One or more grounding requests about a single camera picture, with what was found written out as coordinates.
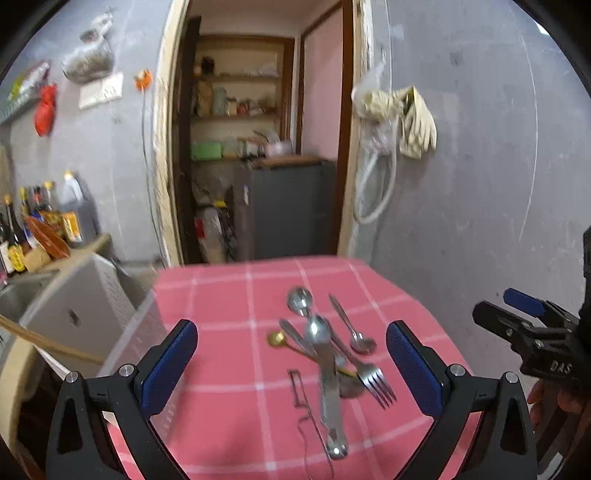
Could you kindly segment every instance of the wire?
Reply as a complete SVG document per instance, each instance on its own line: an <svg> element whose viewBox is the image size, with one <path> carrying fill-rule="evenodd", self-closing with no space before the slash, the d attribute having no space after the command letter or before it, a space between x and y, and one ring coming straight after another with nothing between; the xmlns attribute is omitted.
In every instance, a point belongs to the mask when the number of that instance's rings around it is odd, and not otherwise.
<svg viewBox="0 0 591 480"><path fill-rule="evenodd" d="M152 220L152 227L158 242L158 252L160 253L160 260L164 262L166 256L162 253L162 245L160 243L160 233L156 228L156 220L154 219L154 208L152 206L152 195L150 194L150 167L148 166L148 156L146 155L146 137L145 137L145 110L146 110L146 88L142 88L142 153L144 154L144 165L146 167L146 191L148 193L148 208L150 209L150 219Z"/></svg>

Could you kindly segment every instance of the checkered tablecloth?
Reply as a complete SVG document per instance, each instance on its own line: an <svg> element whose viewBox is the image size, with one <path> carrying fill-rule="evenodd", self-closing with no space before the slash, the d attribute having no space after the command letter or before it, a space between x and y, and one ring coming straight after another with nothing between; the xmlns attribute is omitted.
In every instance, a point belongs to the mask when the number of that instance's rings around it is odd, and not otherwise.
<svg viewBox="0 0 591 480"><path fill-rule="evenodd" d="M287 369L301 371L310 406L320 422L317 365L287 349L276 350L266 335L286 318L300 330L304 319L287 308L287 291L305 286L314 311L342 336L349 334L328 294L352 323L378 341L368 359L384 372L398 402L382 410L365 392L343 400L349 456L334 462L335 478L390 480L404 466L431 426L419 411L385 347L386 326L402 319L445 362L465 360L433 316L417 301L367 265L314 257L214 267L165 270L156 285L163 321L172 327L190 319L199 344L186 369L186 387L167 441L177 462L195 480L296 480L307 478L304 445L297 431L302 410L294 408ZM441 478L454 477L476 426L472 416ZM315 480L329 478L322 445L305 428L307 458ZM141 479L121 433L112 433L128 475Z"/></svg>

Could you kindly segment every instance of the metal screw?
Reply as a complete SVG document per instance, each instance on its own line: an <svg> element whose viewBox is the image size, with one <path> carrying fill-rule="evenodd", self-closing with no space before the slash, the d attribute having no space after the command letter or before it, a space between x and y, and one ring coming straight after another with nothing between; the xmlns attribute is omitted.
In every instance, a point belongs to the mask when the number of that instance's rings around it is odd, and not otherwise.
<svg viewBox="0 0 591 480"><path fill-rule="evenodd" d="M125 364L119 368L119 375L122 377L128 377L134 372L134 366L131 364Z"/></svg>
<svg viewBox="0 0 591 480"><path fill-rule="evenodd" d="M449 371L455 377L462 377L466 373L466 369L459 364L453 364L450 366Z"/></svg>
<svg viewBox="0 0 591 480"><path fill-rule="evenodd" d="M66 375L66 381L68 383L74 383L78 380L78 372L72 371Z"/></svg>
<svg viewBox="0 0 591 480"><path fill-rule="evenodd" d="M507 372L505 378L509 383L517 383L519 381L519 377L513 372Z"/></svg>

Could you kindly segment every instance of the gray cabinet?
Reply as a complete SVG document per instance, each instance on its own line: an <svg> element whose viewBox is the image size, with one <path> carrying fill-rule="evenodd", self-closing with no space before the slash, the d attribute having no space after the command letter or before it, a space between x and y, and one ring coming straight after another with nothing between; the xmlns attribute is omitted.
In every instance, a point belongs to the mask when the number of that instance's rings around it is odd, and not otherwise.
<svg viewBox="0 0 591 480"><path fill-rule="evenodd" d="M333 216L336 165L236 168L234 223L237 260L326 255Z"/></svg>

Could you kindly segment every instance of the fork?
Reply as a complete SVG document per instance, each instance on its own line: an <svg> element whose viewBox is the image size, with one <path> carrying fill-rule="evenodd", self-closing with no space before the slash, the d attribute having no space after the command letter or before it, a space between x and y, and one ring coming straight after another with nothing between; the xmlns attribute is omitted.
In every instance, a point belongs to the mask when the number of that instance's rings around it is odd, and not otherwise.
<svg viewBox="0 0 591 480"><path fill-rule="evenodd" d="M382 370L377 365L370 363L366 364L354 356L336 334L330 322L327 319L324 319L324 321L330 328L331 340L342 354L347 357L349 362L355 366L357 369L357 376L363 382L365 388L369 390L369 393L372 394L373 398L377 400L379 405L385 410L386 407L389 407L393 403L393 401L397 401L396 395L390 385L388 385L388 382L386 382Z"/></svg>

